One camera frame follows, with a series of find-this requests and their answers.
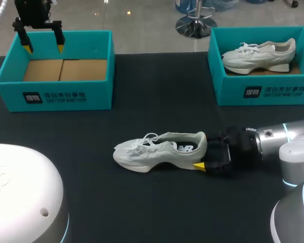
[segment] white device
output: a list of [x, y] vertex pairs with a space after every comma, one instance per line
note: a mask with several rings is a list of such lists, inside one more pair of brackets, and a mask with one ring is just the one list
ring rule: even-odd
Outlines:
[[304, 243], [304, 182], [276, 204], [270, 229], [274, 243]]
[[304, 135], [294, 138], [279, 149], [283, 182], [292, 190], [304, 182]]
[[0, 243], [69, 243], [60, 174], [41, 153], [0, 144]]

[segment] shoe insole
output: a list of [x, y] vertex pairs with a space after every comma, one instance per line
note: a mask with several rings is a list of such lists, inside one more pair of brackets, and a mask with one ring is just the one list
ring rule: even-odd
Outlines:
[[[154, 144], [160, 144], [164, 141], [156, 141]], [[191, 152], [198, 148], [198, 144], [194, 142], [175, 142], [177, 144], [177, 150], [180, 152]]]

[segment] black tablecloth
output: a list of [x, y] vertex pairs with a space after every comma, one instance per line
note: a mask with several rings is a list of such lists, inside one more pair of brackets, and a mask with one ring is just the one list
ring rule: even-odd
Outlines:
[[0, 143], [33, 148], [61, 174], [74, 242], [271, 242], [281, 177], [231, 179], [160, 166], [125, 170], [113, 147], [146, 133], [206, 133], [304, 119], [304, 106], [217, 107], [206, 53], [116, 55], [110, 111], [9, 113]]

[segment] white sneaker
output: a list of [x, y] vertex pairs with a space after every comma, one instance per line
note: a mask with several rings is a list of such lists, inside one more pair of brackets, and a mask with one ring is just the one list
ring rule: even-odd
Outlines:
[[200, 162], [207, 149], [206, 135], [165, 133], [146, 134], [143, 139], [130, 140], [115, 147], [114, 160], [122, 167], [148, 172], [162, 162], [169, 162], [179, 168], [195, 170], [194, 163]]
[[233, 73], [248, 74], [256, 68], [273, 72], [289, 72], [289, 63], [296, 53], [293, 38], [285, 43], [265, 42], [261, 45], [246, 44], [222, 55], [224, 67]]

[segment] floor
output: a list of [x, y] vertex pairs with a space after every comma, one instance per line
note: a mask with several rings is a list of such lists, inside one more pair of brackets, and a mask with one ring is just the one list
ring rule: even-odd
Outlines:
[[[12, 22], [17, 16], [14, 1], [9, 0], [0, 19], [0, 56], [15, 35]], [[112, 30], [117, 54], [207, 51], [209, 39], [189, 39], [176, 32], [175, 23], [182, 16], [175, 0], [58, 0], [51, 9], [51, 19], [62, 20], [65, 30]], [[213, 19], [218, 26], [304, 25], [304, 0], [296, 9], [284, 0], [260, 5], [240, 0]]]

